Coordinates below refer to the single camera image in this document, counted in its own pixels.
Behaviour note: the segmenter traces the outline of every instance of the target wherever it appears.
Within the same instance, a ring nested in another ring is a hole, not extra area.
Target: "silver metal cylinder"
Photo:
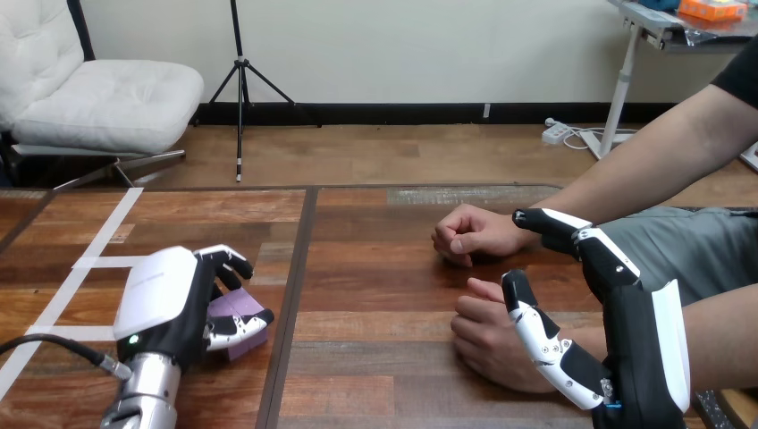
[[[113,405],[103,415],[101,428],[173,429],[176,392],[181,370],[158,353],[140,353],[126,363],[132,375],[123,382]]]
[[[132,376],[122,385],[121,397],[147,395],[173,405],[179,390],[181,370],[172,360],[158,353],[139,353],[126,363]]]

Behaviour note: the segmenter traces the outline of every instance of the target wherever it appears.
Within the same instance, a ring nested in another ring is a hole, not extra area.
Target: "gray shorts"
[[[658,290],[677,279],[682,304],[758,283],[758,214],[654,207],[600,225]]]

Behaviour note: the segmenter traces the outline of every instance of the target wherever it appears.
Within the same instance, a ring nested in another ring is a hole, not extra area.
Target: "black tripod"
[[[292,107],[297,107],[298,110],[302,113],[303,116],[305,116],[307,123],[314,124],[314,121],[310,118],[310,116],[303,110],[302,106],[297,105],[294,101],[292,101],[291,98],[287,97],[287,94],[284,94],[280,89],[276,87],[270,80],[266,79],[263,74],[261,74],[260,71],[256,70],[255,67],[253,67],[250,64],[250,61],[248,61],[247,58],[245,58],[242,55],[242,42],[240,40],[240,20],[237,18],[237,0],[230,0],[230,3],[232,5],[232,23],[234,24],[234,41],[237,43],[237,59],[234,61],[234,66],[232,67],[232,70],[229,71],[229,74],[226,76],[226,79],[223,80],[223,83],[220,87],[218,87],[218,90],[216,90],[213,98],[211,98],[211,101],[208,103],[209,105],[213,104],[215,100],[218,98],[218,95],[221,94],[221,91],[226,86],[227,83],[229,83],[229,80],[232,78],[235,72],[239,72],[240,76],[240,82],[239,82],[239,94],[237,95],[237,108],[239,111],[239,118],[237,123],[237,182],[242,180],[242,131],[244,129],[244,116],[242,114],[242,102],[244,100],[244,106],[245,106],[245,114],[248,112],[249,108],[252,106],[250,103],[250,96],[248,94],[248,77],[245,75],[245,69],[250,69],[251,72],[254,72],[258,78],[260,78],[263,82],[266,83],[269,87],[271,87],[274,91],[276,91],[277,94],[282,96]]]

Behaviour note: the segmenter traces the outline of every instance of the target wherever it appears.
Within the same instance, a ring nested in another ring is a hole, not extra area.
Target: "chair leg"
[[[81,177],[78,177],[72,181],[67,181],[62,185],[58,185],[55,188],[53,188],[53,191],[61,191],[66,189],[73,189],[77,188],[79,186],[86,185],[88,183],[91,183],[93,181],[99,181],[100,179],[104,179],[110,175],[110,169],[113,167],[113,165],[108,165],[103,168],[98,168],[94,172],[87,173]]]
[[[125,172],[127,172],[134,168],[157,164],[169,159],[184,158],[185,156],[187,156],[187,153],[183,150],[172,150],[158,155],[144,156],[137,159],[130,159],[129,161],[120,161],[119,165]]]
[[[126,175],[126,172],[134,170],[147,165],[157,164],[172,159],[180,159],[186,156],[186,152],[183,150],[173,150],[171,152],[163,152],[162,154],[145,156],[136,159],[130,159],[128,161],[122,161],[117,159],[114,163],[106,165],[105,167],[98,168],[94,172],[85,174],[72,181],[67,181],[62,185],[58,185],[53,188],[55,191],[77,188],[84,186],[93,181],[99,181],[105,178],[118,178],[129,188],[134,188],[134,183]]]
[[[129,176],[126,175],[126,172],[122,170],[122,164],[120,161],[116,161],[113,165],[113,172],[114,176],[121,179],[124,185],[126,185],[127,188],[134,188],[134,183],[132,183],[129,180]]]

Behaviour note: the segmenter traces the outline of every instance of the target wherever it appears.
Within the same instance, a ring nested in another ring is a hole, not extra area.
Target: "metal robot arm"
[[[209,350],[226,349],[253,337],[273,320],[264,310],[242,317],[208,317],[221,295],[216,277],[230,290],[241,287],[253,267],[225,245],[195,252],[160,250],[135,265],[114,322],[119,360],[132,371],[105,412],[101,428],[173,429],[173,404],[181,375]]]
[[[506,273],[510,319],[537,369],[579,407],[591,409],[596,428],[684,428],[689,360],[676,280],[644,290],[639,269],[588,221],[549,209],[517,210],[513,221],[543,234],[546,247],[577,257],[603,309],[608,357],[601,364],[575,342],[558,338],[560,328],[537,307],[523,272]]]

